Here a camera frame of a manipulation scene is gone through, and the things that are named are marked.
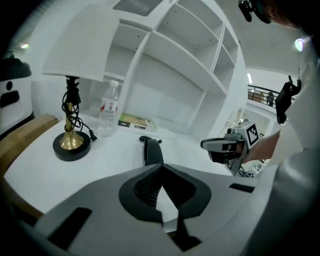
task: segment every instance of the bottle cap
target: bottle cap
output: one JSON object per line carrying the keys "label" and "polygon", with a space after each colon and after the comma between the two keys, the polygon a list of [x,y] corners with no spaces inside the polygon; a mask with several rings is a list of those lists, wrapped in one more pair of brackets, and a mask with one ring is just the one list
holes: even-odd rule
{"label": "bottle cap", "polygon": [[114,86],[114,87],[118,87],[118,86],[119,86],[119,82],[118,82],[118,81],[115,81],[115,80],[111,80],[111,81],[110,81],[110,85],[111,85],[111,86]]}

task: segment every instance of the railing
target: railing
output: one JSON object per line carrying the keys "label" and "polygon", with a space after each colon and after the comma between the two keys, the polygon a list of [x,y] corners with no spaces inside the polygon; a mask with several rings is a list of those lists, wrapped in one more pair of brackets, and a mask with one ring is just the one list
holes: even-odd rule
{"label": "railing", "polygon": [[254,85],[248,85],[248,99],[253,100],[264,105],[276,108],[276,98],[279,96],[279,92],[275,90],[266,89]]}

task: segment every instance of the white desk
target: white desk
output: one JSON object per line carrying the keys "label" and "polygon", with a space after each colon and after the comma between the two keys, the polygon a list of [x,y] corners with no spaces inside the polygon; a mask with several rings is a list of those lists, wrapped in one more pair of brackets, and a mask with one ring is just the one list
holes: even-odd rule
{"label": "white desk", "polygon": [[[82,118],[90,127],[97,126],[96,119]],[[61,121],[37,138],[4,176],[22,198],[43,213],[93,181],[144,166],[141,135],[163,141],[161,150],[167,164],[231,175],[223,165],[211,162],[208,153],[192,138],[163,128],[151,133],[119,127],[112,137],[98,137],[91,143],[84,158],[64,162],[56,157],[52,146],[55,137],[64,131],[64,125]]]}

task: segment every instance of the plastic water bottle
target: plastic water bottle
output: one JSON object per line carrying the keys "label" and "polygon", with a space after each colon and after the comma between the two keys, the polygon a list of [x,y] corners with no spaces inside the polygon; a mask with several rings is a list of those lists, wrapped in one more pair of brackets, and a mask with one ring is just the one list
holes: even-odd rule
{"label": "plastic water bottle", "polygon": [[99,135],[103,138],[112,136],[116,130],[116,114],[119,101],[118,86],[119,82],[111,80],[110,87],[102,98],[99,116]]}

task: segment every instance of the table lamp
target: table lamp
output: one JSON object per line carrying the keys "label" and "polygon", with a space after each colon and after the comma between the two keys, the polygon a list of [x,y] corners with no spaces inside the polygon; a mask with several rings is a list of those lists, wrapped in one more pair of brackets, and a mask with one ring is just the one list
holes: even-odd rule
{"label": "table lamp", "polygon": [[[77,79],[103,82],[118,25],[119,19],[107,6],[86,6],[63,29],[43,65],[42,74],[67,77],[67,91],[62,99],[62,110],[66,115],[64,132],[53,142],[56,156],[63,161],[84,157],[90,150],[90,139],[97,139],[79,117],[81,100]],[[89,129],[90,137],[82,132],[83,126]]]}

